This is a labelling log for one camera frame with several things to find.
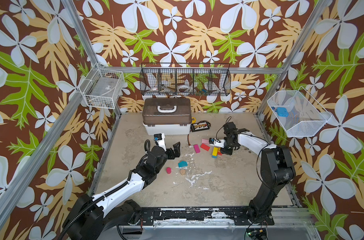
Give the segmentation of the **yellow rectangular block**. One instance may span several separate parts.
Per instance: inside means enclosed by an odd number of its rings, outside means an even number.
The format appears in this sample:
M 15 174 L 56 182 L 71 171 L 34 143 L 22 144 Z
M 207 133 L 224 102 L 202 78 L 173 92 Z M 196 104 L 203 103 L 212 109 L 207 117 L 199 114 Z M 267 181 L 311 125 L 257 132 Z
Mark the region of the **yellow rectangular block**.
M 217 155 L 218 150 L 219 150 L 219 148 L 214 147 L 214 148 L 213 148 L 213 152 L 212 152 L 212 156 L 218 156 L 218 155 Z

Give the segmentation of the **magenta rectangular block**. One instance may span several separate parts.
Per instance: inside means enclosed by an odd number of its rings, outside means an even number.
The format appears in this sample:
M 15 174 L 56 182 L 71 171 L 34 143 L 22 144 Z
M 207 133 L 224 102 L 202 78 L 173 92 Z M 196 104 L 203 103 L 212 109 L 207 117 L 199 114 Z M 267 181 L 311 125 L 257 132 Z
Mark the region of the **magenta rectangular block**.
M 198 145 L 194 145 L 194 150 L 196 152 L 196 154 L 200 153 L 200 147 Z

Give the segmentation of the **red rectangular block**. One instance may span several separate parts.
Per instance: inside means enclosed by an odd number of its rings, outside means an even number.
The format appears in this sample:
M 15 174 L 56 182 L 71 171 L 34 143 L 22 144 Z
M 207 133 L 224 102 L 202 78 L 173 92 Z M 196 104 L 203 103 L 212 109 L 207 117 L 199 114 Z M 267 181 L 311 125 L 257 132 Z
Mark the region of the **red rectangular block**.
M 201 149 L 205 150 L 205 151 L 209 151 L 210 147 L 207 146 L 206 144 L 201 144 Z

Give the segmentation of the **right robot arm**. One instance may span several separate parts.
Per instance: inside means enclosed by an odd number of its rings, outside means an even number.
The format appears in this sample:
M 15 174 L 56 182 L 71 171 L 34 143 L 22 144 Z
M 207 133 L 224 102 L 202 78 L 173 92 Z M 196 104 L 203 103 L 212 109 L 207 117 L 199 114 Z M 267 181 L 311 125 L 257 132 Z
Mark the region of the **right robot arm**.
M 223 125 L 225 137 L 220 140 L 221 153 L 231 155 L 241 146 L 257 154 L 261 181 L 257 195 L 250 201 L 246 216 L 252 224 L 266 221 L 279 192 L 296 176 L 294 163 L 288 147 L 277 146 L 252 134 L 247 129 L 239 129 L 233 122 Z

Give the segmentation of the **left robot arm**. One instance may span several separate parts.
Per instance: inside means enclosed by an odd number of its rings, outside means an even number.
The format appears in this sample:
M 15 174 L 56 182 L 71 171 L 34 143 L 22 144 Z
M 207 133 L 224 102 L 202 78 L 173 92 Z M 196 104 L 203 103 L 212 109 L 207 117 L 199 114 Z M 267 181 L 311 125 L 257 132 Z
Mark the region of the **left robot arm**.
M 114 187 L 93 195 L 78 198 L 69 213 L 59 240 L 68 236 L 71 240 L 96 240 L 102 232 L 112 227 L 113 223 L 128 223 L 135 218 L 141 207 L 129 197 L 149 186 L 160 173 L 167 160 L 181 155 L 181 143 L 164 149 L 160 145 L 149 147 L 145 142 L 146 154 L 137 166 L 129 172 L 128 178 Z

